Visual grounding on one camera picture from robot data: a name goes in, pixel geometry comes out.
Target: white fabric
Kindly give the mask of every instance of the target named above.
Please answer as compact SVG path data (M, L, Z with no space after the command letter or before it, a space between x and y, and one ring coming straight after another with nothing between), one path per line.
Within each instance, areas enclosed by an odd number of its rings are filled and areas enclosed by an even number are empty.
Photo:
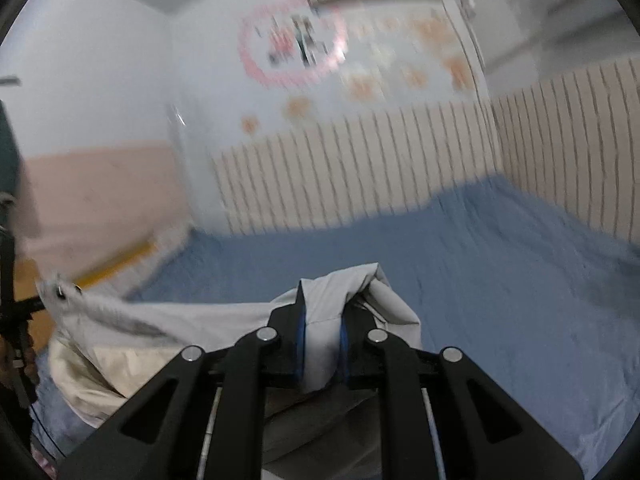
M56 295L60 286L65 299ZM365 289L368 308L385 328L420 348L420 322L393 292L378 264L302 280L306 302L305 371L300 392L268 392L266 469L284 479L352 478L379 465L377 400L333 384L344 305ZM130 304L73 285L47 282L40 296L58 324L50 345L51 375L66 402L97 427L184 346L232 346L291 304L296 289L270 303Z

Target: striped headboard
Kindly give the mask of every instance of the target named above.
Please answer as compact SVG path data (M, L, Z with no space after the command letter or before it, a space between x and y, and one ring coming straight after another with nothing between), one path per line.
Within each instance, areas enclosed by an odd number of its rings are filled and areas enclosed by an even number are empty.
M490 109L487 102L372 111L225 150L213 163L230 230L330 228L402 213L500 171Z
M504 171L591 228L640 241L640 59L588 66L493 100Z

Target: blue fabric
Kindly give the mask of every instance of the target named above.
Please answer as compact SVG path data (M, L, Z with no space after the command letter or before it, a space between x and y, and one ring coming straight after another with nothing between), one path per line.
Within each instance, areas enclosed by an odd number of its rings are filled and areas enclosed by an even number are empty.
M422 320L424 349L458 346L592 478L640 412L640 253L492 177L421 211L334 230L200 233L132 301L267 301L297 280L379 262Z

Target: folded fabric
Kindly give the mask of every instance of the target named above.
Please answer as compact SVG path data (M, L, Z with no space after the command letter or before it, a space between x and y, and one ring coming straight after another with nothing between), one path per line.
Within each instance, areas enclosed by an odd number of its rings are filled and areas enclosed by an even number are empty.
M306 303L305 370L300 391L267 394L264 468L288 479L367 478L380 468L378 404L369 391L334 382L344 305L364 292L380 328L420 348L420 321L390 288L378 264L301 280ZM57 294L58 288L64 298ZM184 346L232 346L291 304L126 303L68 283L46 282L40 296L58 324L50 368L69 406L97 427Z

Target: white wall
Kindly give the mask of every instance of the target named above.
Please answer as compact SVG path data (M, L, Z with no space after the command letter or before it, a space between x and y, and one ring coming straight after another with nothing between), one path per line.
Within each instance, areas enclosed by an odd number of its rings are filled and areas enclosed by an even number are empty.
M24 157L167 140L168 18L136 0L29 0L0 46Z

